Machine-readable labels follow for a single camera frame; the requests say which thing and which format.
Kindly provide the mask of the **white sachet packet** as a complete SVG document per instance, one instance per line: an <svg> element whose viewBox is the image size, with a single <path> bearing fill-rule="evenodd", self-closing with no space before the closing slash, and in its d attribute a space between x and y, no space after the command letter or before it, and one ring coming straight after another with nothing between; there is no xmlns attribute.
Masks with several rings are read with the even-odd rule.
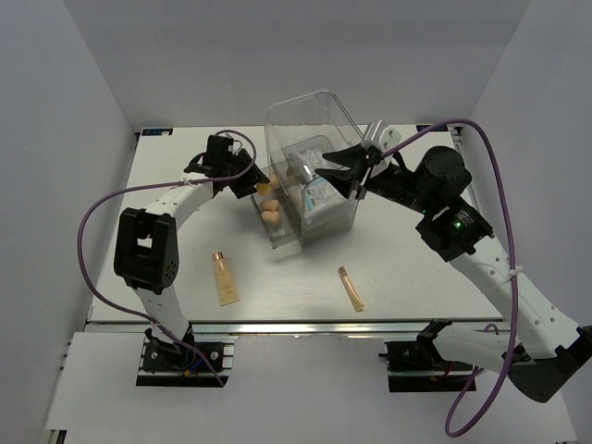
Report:
<svg viewBox="0 0 592 444"><path fill-rule="evenodd" d="M297 166L302 172L305 182L318 177L317 169L330 168L329 162L324 158L323 152L318 149L307 149L296 154Z"/></svg>
<svg viewBox="0 0 592 444"><path fill-rule="evenodd" d="M302 206L305 218L311 218L347 202L347 199L322 178L312 180L302 190Z"/></svg>

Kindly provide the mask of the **clear plastic organizer box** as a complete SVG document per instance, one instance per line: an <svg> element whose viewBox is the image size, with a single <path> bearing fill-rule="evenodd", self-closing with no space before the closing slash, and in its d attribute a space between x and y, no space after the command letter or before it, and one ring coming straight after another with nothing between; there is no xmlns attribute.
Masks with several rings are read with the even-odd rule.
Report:
<svg viewBox="0 0 592 444"><path fill-rule="evenodd" d="M262 170L272 189L265 196L252 195L251 201L260 214L269 201L278 201L276 224L260 218L271 247L297 242L306 248L350 230L358 203L315 173L318 168L339 169L323 155L352 148L363 137L338 96L320 90L271 105L264 130Z"/></svg>

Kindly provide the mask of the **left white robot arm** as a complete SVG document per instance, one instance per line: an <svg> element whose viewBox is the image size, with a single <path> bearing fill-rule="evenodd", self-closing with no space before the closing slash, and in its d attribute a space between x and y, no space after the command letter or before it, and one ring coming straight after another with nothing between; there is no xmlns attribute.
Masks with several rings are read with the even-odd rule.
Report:
<svg viewBox="0 0 592 444"><path fill-rule="evenodd" d="M229 188L241 199L268 177L255 164L257 151L237 148L252 141L230 130L207 139L205 151L184 168L179 183L142 208L122 211L117 227L114 271L139 297L152 326L151 337L165 343L164 358L184 369L195 358L195 346L185 336L190 321L182 313L174 282L179 273L178 231L200 207Z"/></svg>

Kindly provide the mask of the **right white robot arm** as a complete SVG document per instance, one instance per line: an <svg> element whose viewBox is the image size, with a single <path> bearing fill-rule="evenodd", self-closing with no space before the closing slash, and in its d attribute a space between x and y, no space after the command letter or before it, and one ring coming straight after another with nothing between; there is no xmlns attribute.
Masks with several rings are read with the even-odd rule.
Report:
<svg viewBox="0 0 592 444"><path fill-rule="evenodd" d="M431 369L446 362L506 369L527 398L549 401L590 359L590 327L563 314L512 265L493 228L462 197L472 175L458 152L434 146L414 170L399 154L379 156L376 148L355 145L324 154L331 166L315 172L345 197L370 192L421 214L416 230L422 241L479 289L515 340L511 345L492 333L435 319L417 335L411 356Z"/></svg>

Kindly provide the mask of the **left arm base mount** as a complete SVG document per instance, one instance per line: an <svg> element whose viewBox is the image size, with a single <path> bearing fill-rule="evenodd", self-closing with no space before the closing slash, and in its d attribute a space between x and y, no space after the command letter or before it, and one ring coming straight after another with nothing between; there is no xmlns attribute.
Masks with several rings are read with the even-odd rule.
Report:
<svg viewBox="0 0 592 444"><path fill-rule="evenodd" d="M136 376L137 387L219 388L228 381L234 344L229 340L196 342L187 333L184 339L199 350L218 374L220 384L205 360L194 351L157 339L150 328L144 331L142 352Z"/></svg>

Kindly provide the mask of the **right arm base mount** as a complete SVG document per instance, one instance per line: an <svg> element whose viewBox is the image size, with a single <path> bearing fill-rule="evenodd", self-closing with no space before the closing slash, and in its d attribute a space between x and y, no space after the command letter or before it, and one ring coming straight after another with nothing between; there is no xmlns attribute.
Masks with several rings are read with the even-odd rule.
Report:
<svg viewBox="0 0 592 444"><path fill-rule="evenodd" d="M474 368L425 357L413 341L389 341L378 354L388 372L390 393L458 393Z"/></svg>

